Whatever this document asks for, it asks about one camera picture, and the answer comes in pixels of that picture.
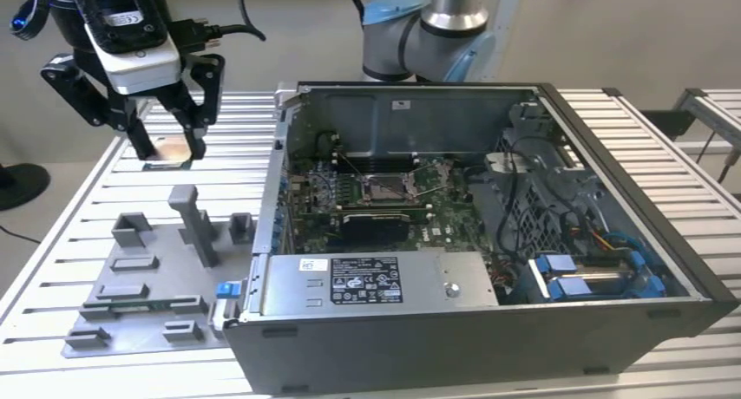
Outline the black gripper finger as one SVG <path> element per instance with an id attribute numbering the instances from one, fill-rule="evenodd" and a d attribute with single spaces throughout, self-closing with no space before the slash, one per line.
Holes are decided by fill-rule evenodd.
<path id="1" fill-rule="evenodd" d="M 203 99 L 196 103 L 184 82 L 180 82 L 169 112 L 183 127 L 189 159 L 201 160 L 205 153 L 204 137 L 208 128 L 216 123 L 221 106 L 225 59 L 216 54 L 189 56 L 187 67 Z"/>
<path id="2" fill-rule="evenodd" d="M 156 155 L 139 118 L 136 99 L 113 89 L 94 54 L 54 55 L 40 75 L 90 126 L 105 125 L 125 134 L 140 160 Z"/>

